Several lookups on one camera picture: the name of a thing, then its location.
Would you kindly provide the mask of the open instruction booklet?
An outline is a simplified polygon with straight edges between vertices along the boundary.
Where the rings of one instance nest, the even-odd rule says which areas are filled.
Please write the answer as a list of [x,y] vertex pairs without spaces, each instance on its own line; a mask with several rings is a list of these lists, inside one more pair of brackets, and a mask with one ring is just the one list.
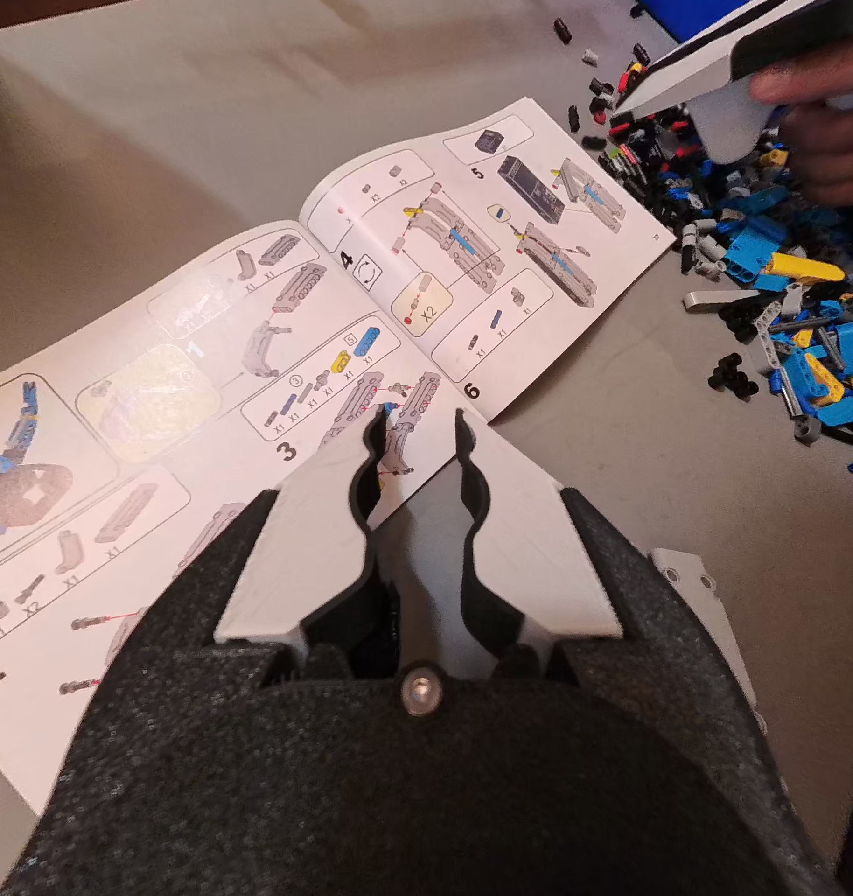
[[0,374],[0,771],[37,815],[143,608],[388,409],[380,524],[675,238],[531,98],[326,176]]

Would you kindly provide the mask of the blue storage bin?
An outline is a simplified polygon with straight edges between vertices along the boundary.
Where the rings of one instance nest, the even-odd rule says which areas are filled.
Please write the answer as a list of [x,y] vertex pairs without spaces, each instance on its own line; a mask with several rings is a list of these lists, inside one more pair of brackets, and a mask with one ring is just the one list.
[[635,1],[667,34],[685,42],[744,6],[746,1]]

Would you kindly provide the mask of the grey hinged toy assembly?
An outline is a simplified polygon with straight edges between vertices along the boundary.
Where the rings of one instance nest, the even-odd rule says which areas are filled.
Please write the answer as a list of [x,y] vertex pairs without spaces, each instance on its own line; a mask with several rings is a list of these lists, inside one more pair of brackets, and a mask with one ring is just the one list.
[[656,547],[650,560],[661,575],[675,588],[710,634],[741,686],[751,709],[757,712],[755,689],[727,612],[717,593],[717,583],[698,554]]

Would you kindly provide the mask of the pile of toy bricks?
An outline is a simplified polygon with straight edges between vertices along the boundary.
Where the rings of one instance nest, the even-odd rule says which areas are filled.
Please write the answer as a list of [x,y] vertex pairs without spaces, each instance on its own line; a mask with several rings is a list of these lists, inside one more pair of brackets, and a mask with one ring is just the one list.
[[695,290],[683,304],[723,320],[783,401],[796,441],[825,437],[853,449],[853,221],[801,195],[783,116],[728,164],[708,158],[684,104],[613,123],[622,96],[655,62],[638,43],[617,86],[592,79],[590,113],[608,133],[584,135],[582,147],[675,233],[683,274],[741,287]]

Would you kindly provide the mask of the person's right hand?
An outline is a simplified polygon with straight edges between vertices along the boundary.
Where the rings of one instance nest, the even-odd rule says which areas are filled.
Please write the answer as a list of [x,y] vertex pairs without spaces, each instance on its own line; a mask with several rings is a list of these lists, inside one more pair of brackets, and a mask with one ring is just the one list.
[[853,206],[853,109],[827,104],[853,94],[853,40],[765,67],[753,75],[750,94],[761,104],[791,107],[779,132],[809,201]]

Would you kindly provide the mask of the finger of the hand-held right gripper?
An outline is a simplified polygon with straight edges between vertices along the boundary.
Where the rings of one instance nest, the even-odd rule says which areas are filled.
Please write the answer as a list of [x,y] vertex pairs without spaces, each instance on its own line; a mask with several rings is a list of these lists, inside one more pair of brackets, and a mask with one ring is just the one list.
[[792,33],[822,6],[813,1],[753,1],[734,9],[653,63],[620,99],[613,123],[648,118],[686,104],[800,53]]

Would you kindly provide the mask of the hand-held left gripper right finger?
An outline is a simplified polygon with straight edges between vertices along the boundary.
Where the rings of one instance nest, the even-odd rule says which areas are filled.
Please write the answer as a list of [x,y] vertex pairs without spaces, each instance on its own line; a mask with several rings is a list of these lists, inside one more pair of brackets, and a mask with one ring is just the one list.
[[457,409],[465,537],[461,614],[475,639],[621,639],[564,486],[477,415]]

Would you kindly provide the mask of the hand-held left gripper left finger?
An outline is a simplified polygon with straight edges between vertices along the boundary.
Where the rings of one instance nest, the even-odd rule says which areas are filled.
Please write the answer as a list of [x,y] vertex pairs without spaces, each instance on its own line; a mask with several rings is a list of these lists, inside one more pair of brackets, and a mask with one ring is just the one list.
[[367,577],[385,412],[367,409],[288,475],[215,628],[217,644],[310,644],[331,601]]

